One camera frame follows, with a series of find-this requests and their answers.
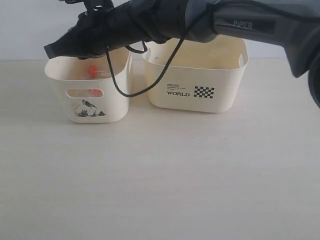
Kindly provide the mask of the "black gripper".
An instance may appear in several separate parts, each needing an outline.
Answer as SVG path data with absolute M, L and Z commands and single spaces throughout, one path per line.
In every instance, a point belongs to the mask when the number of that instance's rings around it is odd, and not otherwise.
M 84 0 L 85 11 L 56 41 L 44 46 L 49 59 L 99 58 L 138 42 L 160 39 L 157 0 L 129 0 L 115 6 L 111 0 Z

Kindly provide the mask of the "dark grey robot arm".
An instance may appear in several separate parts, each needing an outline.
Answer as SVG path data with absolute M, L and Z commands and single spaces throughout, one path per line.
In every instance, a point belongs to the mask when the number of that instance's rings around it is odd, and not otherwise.
M 142 42 L 207 43 L 230 36 L 284 49 L 295 78 L 308 75 L 320 102 L 320 3 L 317 0 L 86 0 L 63 36 L 44 47 L 49 59 L 108 57 Z

